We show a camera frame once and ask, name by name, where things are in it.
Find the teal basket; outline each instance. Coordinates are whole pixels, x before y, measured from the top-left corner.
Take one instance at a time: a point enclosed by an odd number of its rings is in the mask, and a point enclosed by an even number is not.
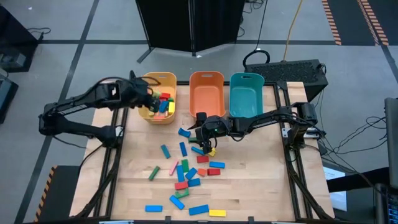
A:
[[[229,83],[229,114],[251,118],[262,114],[264,78],[254,73],[235,73]]]

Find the yellow basket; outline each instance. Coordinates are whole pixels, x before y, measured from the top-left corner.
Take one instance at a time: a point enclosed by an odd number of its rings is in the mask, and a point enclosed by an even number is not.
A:
[[[150,72],[144,75],[144,77],[152,77],[156,78],[159,82],[159,86],[152,86],[154,90],[158,90],[162,93],[170,93],[170,97],[174,99],[174,102],[177,104],[177,78],[173,73],[170,72]],[[146,78],[149,84],[156,84],[154,80]],[[173,122],[175,113],[167,115],[167,117],[163,119],[154,119],[153,117],[149,116],[149,110],[146,107],[142,107],[138,109],[139,115],[148,121],[150,124],[170,124]]]

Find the wooden table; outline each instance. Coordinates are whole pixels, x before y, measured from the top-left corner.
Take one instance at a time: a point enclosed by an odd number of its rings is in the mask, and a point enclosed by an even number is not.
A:
[[[288,83],[288,88],[291,103],[307,100],[303,83]],[[265,86],[263,94],[264,111],[275,110],[273,88]],[[224,87],[224,97],[228,109],[228,86]],[[108,109],[96,110],[93,125],[109,125],[111,117],[112,112]],[[183,159],[179,142],[185,142],[188,156],[184,159],[189,160],[190,167],[208,167],[208,164],[197,164],[197,154],[190,150],[188,139],[177,134],[179,128],[187,129],[193,123],[189,113],[188,86],[177,88],[175,120],[169,125],[151,125],[139,117],[138,110],[129,111],[112,219],[164,220],[166,215],[171,215],[172,220],[247,221],[249,216],[254,216],[256,221],[295,220],[278,124],[256,129],[241,142],[218,138],[217,153],[211,160],[225,162],[226,169],[219,176],[201,178],[201,186],[191,187],[190,195],[181,198],[185,204],[183,210],[172,204],[169,197],[175,193],[177,174],[169,176],[169,169],[177,159]],[[98,140],[89,140],[86,155],[99,144]],[[167,145],[170,159],[163,155],[160,149],[162,144]],[[306,139],[306,144],[317,147],[314,139]],[[320,153],[306,147],[301,149],[301,155],[309,191],[327,214],[334,217]],[[98,188],[103,157],[104,150],[99,151],[83,166],[70,215],[77,214]],[[149,181],[148,176],[155,166],[159,166],[160,171],[153,181]],[[305,217],[302,194],[296,189],[300,213]],[[101,214],[104,214],[107,197],[108,193],[105,193]],[[227,217],[209,217],[207,213],[188,214],[190,207],[203,204],[208,204],[210,209],[227,210]],[[163,212],[147,213],[145,205],[163,205]]]

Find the yellow cable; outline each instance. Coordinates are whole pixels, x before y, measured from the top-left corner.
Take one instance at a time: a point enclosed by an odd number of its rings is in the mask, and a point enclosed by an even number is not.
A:
[[[298,15],[299,12],[300,12],[300,8],[301,8],[301,4],[302,4],[302,3],[303,3],[303,0],[300,0],[300,3],[298,4],[298,8],[297,8],[297,11],[296,11],[296,14],[294,15],[294,18],[293,18],[292,25],[290,25],[289,34],[287,34],[287,41],[286,41],[286,47],[285,47],[284,60],[285,60],[285,58],[286,58],[287,46],[288,46],[288,44],[289,44],[289,39],[290,39],[290,33],[292,32],[292,28],[293,28],[293,26],[294,26],[294,22],[296,21],[297,15]]]

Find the blue wooden block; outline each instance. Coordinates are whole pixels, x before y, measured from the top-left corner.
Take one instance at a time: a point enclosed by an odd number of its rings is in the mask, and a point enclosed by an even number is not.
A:
[[[225,163],[224,162],[215,162],[215,161],[210,161],[209,163],[210,167],[215,167],[215,168],[225,168]]]
[[[160,148],[162,149],[164,156],[166,157],[166,159],[170,158],[170,153],[169,150],[167,150],[166,145],[161,145]]]
[[[179,135],[182,135],[182,136],[184,136],[184,137],[187,137],[187,138],[189,138],[189,136],[191,136],[191,132],[190,132],[190,131],[186,131],[186,130],[184,130],[184,129],[182,129],[182,128],[180,128],[180,129],[178,130],[178,134],[179,134]]]
[[[199,186],[199,185],[200,185],[199,178],[188,180],[188,187],[194,187],[194,186]]]
[[[162,101],[159,106],[159,112],[161,112],[161,113],[166,112],[168,105],[169,105],[169,102],[167,100]]]
[[[182,170],[182,165],[177,166],[177,177],[179,182],[184,182],[184,171]]]
[[[187,174],[185,174],[185,177],[190,180],[192,179],[192,177],[197,173],[198,171],[192,167],[192,169],[190,169]]]
[[[187,156],[187,148],[185,148],[184,142],[180,142],[180,148],[181,148],[182,156]]]
[[[203,156],[205,155],[205,153],[202,150],[198,149],[197,147],[192,146],[191,150],[194,151],[195,153],[201,154]]]
[[[170,201],[173,202],[173,204],[177,206],[177,208],[179,208],[180,210],[185,207],[185,205],[174,195],[170,197]]]
[[[209,212],[209,205],[200,205],[189,209],[189,215],[198,215]]]
[[[161,212],[162,210],[161,205],[145,205],[145,212]]]

